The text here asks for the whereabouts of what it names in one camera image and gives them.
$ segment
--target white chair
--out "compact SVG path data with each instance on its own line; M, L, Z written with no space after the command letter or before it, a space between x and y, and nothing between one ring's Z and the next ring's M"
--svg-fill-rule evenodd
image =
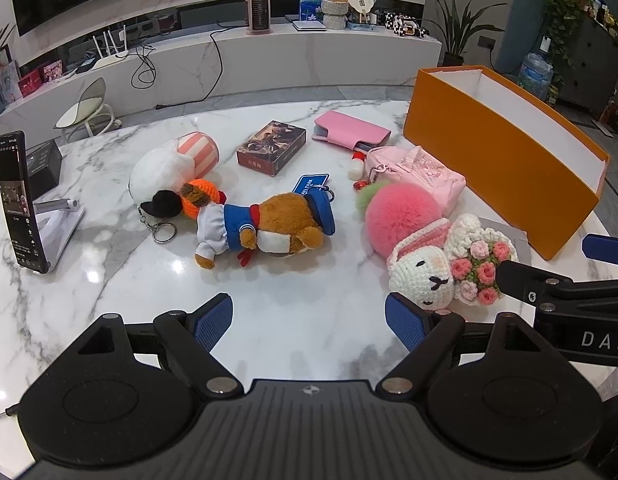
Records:
M65 142L69 142L69 137L80 129L82 125L86 127L89 137L93 137L93 129L89 121L93 121L96 117L109 117L108 124L99 132L100 134L108 132L112 126L115 128L122 126L122 121L116 119L111 107L105 104L105 92L106 83L105 80L100 77L89 85L80 96L80 100L69 108L66 113L60 117L58 122L55 123L55 128L62 131Z

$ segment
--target floor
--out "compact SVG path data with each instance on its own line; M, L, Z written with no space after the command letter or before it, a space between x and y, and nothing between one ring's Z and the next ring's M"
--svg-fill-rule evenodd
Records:
M228 108L324 100L393 100L409 101L412 87L407 86L320 86L304 88L284 88L258 92L244 92L220 97L212 97L202 103L163 108L162 110L145 110L122 117L122 126L136 126L161 119L206 112L209 110L226 110ZM586 112L557 106L564 117L591 137L599 146L611 154L612 161L606 174L602 198L596 206L596 214L609 234L618 237L618 135L605 136L593 123ZM87 137L86 131L79 131L71 137L71 142ZM64 140L56 139L58 145Z

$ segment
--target power outlet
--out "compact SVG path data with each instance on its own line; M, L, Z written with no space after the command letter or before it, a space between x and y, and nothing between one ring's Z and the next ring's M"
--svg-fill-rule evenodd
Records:
M496 40L493 38L488 38L487 36L480 36L478 38L478 46L493 50L496 47Z

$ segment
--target phone screen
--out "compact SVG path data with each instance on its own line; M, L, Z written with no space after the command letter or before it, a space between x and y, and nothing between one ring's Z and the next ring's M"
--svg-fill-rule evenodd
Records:
M0 136L0 197L16 260L23 267L46 272L48 264L28 190L22 132Z

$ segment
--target green fur pompom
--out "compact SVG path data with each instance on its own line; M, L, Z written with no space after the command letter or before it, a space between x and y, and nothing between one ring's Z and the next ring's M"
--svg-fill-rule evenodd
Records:
M375 194L381 187L384 187L387 184L390 184L390 181L380 180L378 182L374 182L373 184L369 184L368 186L364 186L360 191L358 191L358 196L356 196L356 207L358 208L358 211L365 213L366 208L369 207L369 204Z

